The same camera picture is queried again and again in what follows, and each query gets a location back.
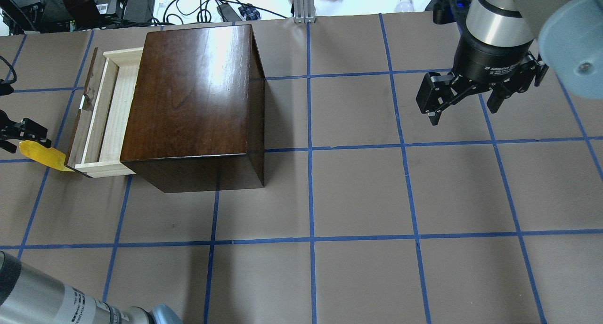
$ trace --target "black power adapter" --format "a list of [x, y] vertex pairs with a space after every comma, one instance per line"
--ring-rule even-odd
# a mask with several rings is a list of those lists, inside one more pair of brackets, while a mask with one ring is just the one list
[[237, 15], [227, 2], [218, 5], [218, 13], [220, 13], [223, 22], [242, 21], [241, 17]]
[[144, 24], [153, 19], [155, 0], [127, 0], [123, 19]]

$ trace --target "yellow tag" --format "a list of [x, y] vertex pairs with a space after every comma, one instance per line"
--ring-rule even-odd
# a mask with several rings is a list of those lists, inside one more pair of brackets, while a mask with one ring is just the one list
[[19, 142], [19, 151], [30, 159], [58, 171], [73, 171], [65, 166], [65, 153], [56, 148], [45, 148], [34, 141]]

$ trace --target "cable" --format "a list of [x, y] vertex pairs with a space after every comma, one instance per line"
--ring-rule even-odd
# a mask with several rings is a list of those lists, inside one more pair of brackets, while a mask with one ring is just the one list
[[15, 72], [15, 68], [3, 56], [0, 56], [0, 60], [2, 60], [4, 64], [6, 64], [10, 71], [13, 73], [13, 80], [5, 81], [4, 84], [14, 84], [17, 81], [17, 72]]
[[157, 18], [151, 18], [147, 22], [133, 22], [127, 19], [119, 19], [117, 17], [113, 17], [104, 22], [101, 30], [107, 30], [108, 26], [114, 25], [114, 28], [127, 28], [127, 27], [148, 27], [148, 26], [158, 26], [158, 25], [174, 25], [170, 22], [160, 22]]
[[[9, 0], [9, 1], [13, 2], [13, 5], [15, 7], [18, 7], [18, 5], [15, 3], [15, 0]], [[30, 26], [32, 26], [32, 28], [36, 28], [36, 26], [34, 25], [34, 23], [32, 22], [32, 20], [25, 13], [24, 13], [24, 17], [30, 23]]]
[[183, 16], [189, 16], [192, 15], [193, 13], [196, 12], [197, 9], [195, 9], [194, 11], [190, 12], [190, 13], [184, 13], [183, 11], [180, 10], [179, 6], [178, 6], [178, 2], [176, 2], [176, 10], [178, 10], [178, 12], [183, 15]]
[[[172, 0], [172, 2], [170, 2], [170, 3], [168, 4], [168, 6], [165, 8], [165, 11], [164, 11], [164, 13], [163, 13], [163, 19], [162, 19], [162, 21], [167, 22], [167, 21], [166, 21], [166, 19], [167, 19], [167, 15], [168, 15], [168, 10], [170, 10], [170, 7], [171, 7], [172, 5], [174, 5], [174, 3], [176, 3], [176, 5], [177, 5], [177, 2], [178, 2], [178, 1], [179, 1], [179, 0]], [[195, 9], [195, 10], [193, 11], [193, 12], [196, 12], [196, 10], [199, 10], [199, 13], [198, 13], [198, 14], [197, 14], [197, 16], [196, 16], [196, 17], [197, 17], [197, 22], [210, 22], [210, 21], [211, 21], [211, 13], [209, 13], [209, 10], [208, 10], [208, 8], [207, 8], [207, 7], [209, 6], [209, 2], [210, 2], [210, 1], [211, 1], [211, 0], [205, 0], [205, 2], [203, 2], [203, 0], [199, 0], [199, 2], [200, 2], [200, 4], [199, 4], [199, 8], [198, 8], [198, 9]], [[239, 0], [235, 0], [235, 1], [232, 1], [232, 0], [213, 0], [213, 1], [217, 2], [217, 4], [218, 4], [218, 5], [219, 5], [219, 4], [223, 4], [223, 3], [225, 3], [225, 2], [228, 2], [228, 3], [231, 3], [231, 4], [239, 4], [239, 5], [241, 5], [241, 6], [252, 7], [252, 8], [254, 8], [254, 9], [256, 9], [256, 10], [262, 10], [262, 11], [265, 11], [265, 12], [268, 12], [268, 13], [272, 13], [273, 15], [276, 15], [276, 16], [281, 17], [281, 18], [285, 18], [285, 19], [287, 18], [287, 17], [285, 17], [284, 15], [280, 15], [279, 13], [276, 13], [276, 12], [271, 11], [271, 10], [267, 10], [267, 9], [265, 9], [265, 8], [262, 8], [262, 7], [257, 7], [257, 6], [254, 6], [254, 5], [252, 5], [252, 4], [243, 4], [243, 3], [242, 3], [242, 2], [240, 2]], [[210, 15], [210, 17], [209, 17], [209, 21], [206, 19], [206, 18], [207, 18], [207, 14], [208, 14], [208, 13], [209, 13], [209, 15]]]
[[180, 19], [180, 24], [181, 24], [181, 25], [184, 25], [184, 24], [185, 24], [185, 21], [183, 21], [183, 20], [182, 20], [182, 18], [181, 18], [179, 15], [175, 14], [175, 13], [170, 13], [170, 14], [168, 14], [168, 17], [166, 18], [166, 19], [167, 19], [167, 21], [166, 21], [166, 22], [169, 22], [169, 20], [170, 20], [170, 16], [174, 16], [174, 17], [176, 17], [176, 18]]

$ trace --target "grid of blue tape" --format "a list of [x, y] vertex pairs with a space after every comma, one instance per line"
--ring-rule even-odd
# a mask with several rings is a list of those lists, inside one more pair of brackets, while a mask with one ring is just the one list
[[[519, 143], [528, 143], [528, 142], [574, 142], [574, 141], [584, 141], [592, 159], [595, 163], [595, 167], [601, 180], [603, 180], [603, 170], [599, 163], [599, 159], [597, 158], [595, 151], [592, 147], [591, 141], [593, 140], [603, 140], [603, 137], [589, 137], [586, 133], [584, 126], [579, 118], [579, 114], [577, 113], [573, 102], [571, 101], [571, 97], [567, 94], [567, 90], [563, 87], [562, 89], [567, 99], [567, 103], [573, 113], [573, 116], [579, 125], [579, 129], [582, 133], [582, 137], [574, 137], [574, 138], [549, 138], [549, 139], [506, 139], [500, 140], [496, 139], [494, 131], [491, 126], [491, 122], [489, 120], [489, 115], [487, 109], [485, 107], [484, 99], [480, 95], [480, 104], [482, 107], [482, 111], [484, 114], [485, 122], [487, 124], [490, 140], [487, 141], [457, 141], [457, 142], [422, 142], [422, 143], [406, 143], [404, 141], [403, 129], [401, 128], [400, 123], [400, 114], [398, 111], [398, 97], [396, 95], [396, 84], [394, 83], [394, 75], [399, 73], [425, 73], [428, 71], [448, 71], [449, 69], [418, 69], [418, 70], [405, 70], [405, 71], [394, 71], [392, 69], [391, 64], [391, 56], [390, 56], [390, 48], [388, 45], [387, 34], [385, 30], [385, 24], [383, 22], [383, 16], [379, 14], [379, 21], [381, 24], [381, 31], [383, 33], [383, 42], [385, 44], [386, 57], [388, 61], [388, 71], [380, 71], [380, 72], [372, 72], [372, 73], [327, 73], [327, 74], [311, 74], [311, 54], [310, 54], [310, 24], [306, 24], [306, 55], [307, 55], [307, 73], [306, 75], [293, 75], [286, 77], [268, 77], [267, 80], [286, 80], [286, 79], [306, 79], [307, 81], [307, 92], [308, 92], [308, 147], [307, 148], [273, 148], [267, 149], [267, 153], [278, 153], [278, 152], [307, 152], [308, 153], [308, 198], [309, 198], [309, 222], [310, 222], [310, 236], [308, 237], [290, 237], [290, 238], [266, 238], [266, 239], [252, 239], [252, 240], [216, 240], [216, 227], [218, 220], [218, 209], [219, 209], [219, 201], [220, 201], [220, 192], [215, 192], [214, 199], [214, 207], [213, 207], [213, 220], [212, 220], [212, 234], [211, 240], [209, 241], [176, 241], [176, 242], [158, 242], [158, 243], [121, 243], [119, 241], [119, 237], [121, 234], [121, 227], [123, 224], [123, 217], [125, 215], [125, 210], [127, 208], [127, 201], [130, 193], [130, 186], [132, 183], [132, 176], [128, 177], [127, 184], [125, 187], [125, 191], [123, 194], [123, 202], [121, 212], [119, 214], [118, 226], [115, 233], [115, 239], [113, 243], [83, 243], [83, 244], [26, 244], [28, 235], [32, 228], [32, 223], [34, 217], [36, 216], [37, 207], [39, 201], [41, 199], [41, 195], [43, 193], [43, 189], [45, 187], [45, 183], [48, 178], [49, 168], [44, 172], [40, 188], [38, 194], [36, 196], [36, 201], [34, 203], [34, 207], [28, 221], [28, 225], [26, 227], [23, 240], [21, 245], [0, 245], [0, 249], [8, 250], [8, 249], [17, 249], [19, 250], [18, 257], [21, 257], [24, 250], [38, 250], [38, 249], [83, 249], [83, 248], [111, 248], [112, 254], [110, 258], [109, 268], [107, 271], [106, 283], [103, 291], [103, 300], [107, 299], [108, 290], [111, 283], [112, 272], [114, 268], [114, 262], [116, 259], [117, 249], [120, 247], [175, 247], [175, 246], [193, 246], [193, 245], [207, 245], [209, 246], [209, 259], [207, 263], [207, 282], [205, 286], [205, 304], [204, 304], [204, 313], [203, 313], [203, 322], [206, 324], [209, 318], [209, 304], [211, 299], [211, 285], [212, 285], [212, 271], [213, 271], [213, 256], [214, 249], [216, 245], [246, 245], [246, 244], [266, 244], [266, 243], [308, 243], [310, 245], [310, 282], [311, 282], [311, 297], [312, 297], [312, 323], [316, 324], [318, 322], [317, 319], [317, 303], [316, 303], [316, 268], [315, 268], [315, 253], [314, 253], [314, 244], [316, 242], [323, 241], [366, 241], [366, 240], [414, 240], [416, 243], [416, 260], [418, 264], [419, 271], [419, 279], [420, 285], [423, 294], [424, 300], [424, 312], [426, 317], [427, 324], [431, 324], [431, 314], [429, 311], [429, 301], [428, 301], [428, 290], [426, 287], [426, 281], [424, 276], [424, 267], [423, 260], [421, 254], [421, 245], [420, 241], [422, 239], [443, 239], [443, 238], [491, 238], [491, 237], [507, 237], [507, 236], [516, 236], [519, 240], [519, 244], [521, 247], [523, 259], [525, 261], [526, 270], [528, 272], [528, 277], [530, 280], [530, 285], [532, 287], [532, 292], [534, 294], [534, 301], [536, 302], [536, 307], [538, 310], [538, 314], [540, 316], [540, 320], [543, 324], [546, 323], [545, 313], [542, 309], [540, 303], [540, 297], [538, 295], [538, 290], [536, 286], [536, 281], [534, 281], [534, 275], [532, 273], [532, 268], [530, 266], [530, 259], [528, 257], [528, 253], [526, 251], [525, 243], [523, 238], [525, 236], [543, 236], [543, 235], [585, 235], [585, 234], [603, 234], [603, 229], [567, 229], [567, 230], [540, 230], [540, 231], [523, 231], [521, 230], [521, 226], [519, 224], [519, 219], [517, 218], [517, 213], [515, 212], [515, 206], [513, 203], [513, 196], [511, 195], [511, 191], [508, 185], [508, 181], [506, 180], [506, 173], [502, 163], [502, 159], [500, 157], [500, 152], [498, 149], [498, 144], [519, 144]], [[51, 92], [51, 91], [71, 91], [71, 95], [67, 102], [67, 106], [65, 107], [65, 112], [63, 114], [62, 122], [60, 124], [55, 146], [59, 143], [61, 135], [63, 133], [63, 129], [65, 126], [65, 122], [67, 119], [67, 115], [69, 114], [69, 109], [71, 107], [71, 103], [73, 102], [73, 97], [76, 90], [81, 90], [82, 87], [77, 86], [80, 81], [80, 77], [84, 68], [84, 64], [86, 62], [86, 58], [90, 51], [90, 46], [92, 45], [92, 39], [94, 37], [94, 31], [90, 32], [90, 37], [88, 40], [88, 44], [86, 46], [86, 51], [84, 52], [84, 57], [81, 61], [80, 68], [78, 69], [77, 77], [75, 79], [75, 83], [73, 87], [70, 88], [43, 88], [43, 89], [26, 89], [26, 90], [16, 90], [16, 93], [27, 93], [27, 92]], [[17, 50], [17, 54], [15, 55], [15, 59], [13, 60], [13, 66], [15, 66], [19, 54], [23, 49], [23, 45], [26, 41], [27, 36], [24, 36]], [[394, 112], [396, 116], [396, 126], [398, 127], [398, 135], [400, 138], [399, 144], [378, 144], [378, 145], [365, 145], [365, 146], [312, 146], [312, 78], [324, 78], [324, 77], [350, 77], [350, 76], [361, 76], [361, 75], [389, 75], [390, 76], [390, 86], [392, 92], [392, 103], [394, 104]], [[407, 163], [407, 153], [406, 148], [412, 146], [462, 146], [462, 145], [475, 145], [475, 144], [491, 144], [495, 151], [496, 159], [499, 165], [501, 179], [503, 180], [507, 199], [510, 205], [511, 214], [515, 223], [515, 231], [514, 232], [478, 232], [478, 233], [459, 233], [459, 234], [421, 234], [418, 229], [418, 223], [416, 221], [416, 212], [414, 209], [414, 199], [413, 199], [413, 188], [411, 182], [411, 176], [408, 170]], [[374, 235], [374, 236], [315, 236], [314, 235], [314, 191], [313, 191], [313, 182], [312, 182], [312, 155], [313, 151], [325, 151], [325, 150], [351, 150], [351, 149], [360, 149], [360, 148], [400, 148], [401, 156], [403, 161], [405, 180], [407, 183], [407, 193], [409, 197], [409, 204], [411, 210], [411, 219], [413, 222], [413, 234], [411, 235]], [[0, 160], [0, 163], [20, 163], [20, 162], [30, 162], [29, 159], [7, 159]]]

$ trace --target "wooden cabinet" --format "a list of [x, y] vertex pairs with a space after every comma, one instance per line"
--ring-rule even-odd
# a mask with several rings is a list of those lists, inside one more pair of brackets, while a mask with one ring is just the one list
[[66, 165], [91, 177], [135, 172], [168, 193], [262, 187], [264, 87], [249, 25], [151, 32], [143, 49], [95, 51]]

